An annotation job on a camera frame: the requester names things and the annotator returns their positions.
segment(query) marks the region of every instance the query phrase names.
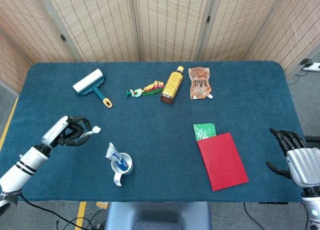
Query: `silver robotic hand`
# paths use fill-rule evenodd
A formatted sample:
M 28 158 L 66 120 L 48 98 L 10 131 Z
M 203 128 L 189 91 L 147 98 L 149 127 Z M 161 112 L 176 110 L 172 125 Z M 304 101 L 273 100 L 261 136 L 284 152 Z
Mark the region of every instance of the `silver robotic hand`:
M 84 123 L 87 132 L 80 123 Z M 41 144 L 32 146 L 1 178 L 0 186 L 0 216 L 10 207 L 18 204 L 18 196 L 22 187 L 48 160 L 50 152 L 57 145 L 80 146 L 84 144 L 92 131 L 90 122 L 83 116 L 63 116 L 42 137 Z
M 270 132 L 276 137 L 288 163 L 288 170 L 281 170 L 271 162 L 266 164 L 274 173 L 292 179 L 303 188 L 302 201 L 312 222 L 312 229 L 320 228 L 320 150 L 307 147 L 304 140 L 295 132 L 274 130 Z

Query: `teal handle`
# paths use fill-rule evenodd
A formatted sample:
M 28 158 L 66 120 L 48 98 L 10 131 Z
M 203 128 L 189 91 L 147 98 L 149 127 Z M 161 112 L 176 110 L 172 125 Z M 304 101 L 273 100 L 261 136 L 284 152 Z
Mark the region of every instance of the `teal handle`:
M 93 91 L 95 92 L 95 94 L 98 96 L 98 98 L 101 99 L 101 101 L 103 101 L 106 97 L 106 95 L 104 95 L 100 90 L 99 88 L 97 88 L 96 86 L 92 86 L 93 88 Z

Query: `white cup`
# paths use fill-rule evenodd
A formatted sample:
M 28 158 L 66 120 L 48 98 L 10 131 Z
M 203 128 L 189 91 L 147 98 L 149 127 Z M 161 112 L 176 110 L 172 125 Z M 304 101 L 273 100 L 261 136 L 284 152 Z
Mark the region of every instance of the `white cup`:
M 124 174 L 124 175 L 130 174 L 132 172 L 132 170 L 134 169 L 134 164 L 132 162 L 131 157 L 128 154 L 126 154 L 124 152 L 120 152 L 119 154 L 123 157 L 123 159 L 129 165 L 129 167 L 126 171 L 122 171 L 114 161 L 111 161 L 111 168 L 114 171 L 113 181 L 117 186 L 121 187 L 122 185 L 121 185 L 120 180 L 121 180 L 122 174 Z

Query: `floor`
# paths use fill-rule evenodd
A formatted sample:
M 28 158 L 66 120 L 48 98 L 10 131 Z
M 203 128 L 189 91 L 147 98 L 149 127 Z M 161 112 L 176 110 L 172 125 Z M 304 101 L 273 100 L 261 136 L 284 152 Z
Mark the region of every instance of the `floor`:
M 288 81 L 294 105 L 306 136 L 320 136 L 320 112 L 317 111 L 320 102 L 320 72 L 299 72 Z M 0 86 L 0 136 L 10 115 L 15 96 Z M 48 208 L 68 220 L 77 217 L 79 202 L 46 201 L 37 202 L 41 207 Z M 245 213 L 243 203 L 213 202 L 210 204 L 213 230 L 258 230 L 261 229 Z M 301 230 L 305 229 L 306 210 L 301 203 L 290 202 L 288 205 L 269 205 L 247 203 L 248 213 L 265 230 Z M 95 202 L 87 202 L 84 217 L 91 219 L 99 210 Z M 51 213 L 33 208 L 24 202 L 19 202 L 17 208 L 10 208 L 0 220 L 0 229 L 4 230 L 55 230 L 57 217 Z M 92 225 L 102 223 L 106 212 L 100 211 L 93 219 Z M 75 227 L 59 220 L 58 229 L 74 230 Z

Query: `red notebook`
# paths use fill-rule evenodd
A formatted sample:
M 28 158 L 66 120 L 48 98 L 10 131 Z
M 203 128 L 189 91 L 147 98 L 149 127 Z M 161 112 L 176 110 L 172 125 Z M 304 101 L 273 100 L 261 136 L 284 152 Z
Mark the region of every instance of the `red notebook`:
M 230 132 L 197 143 L 213 191 L 249 182 Z

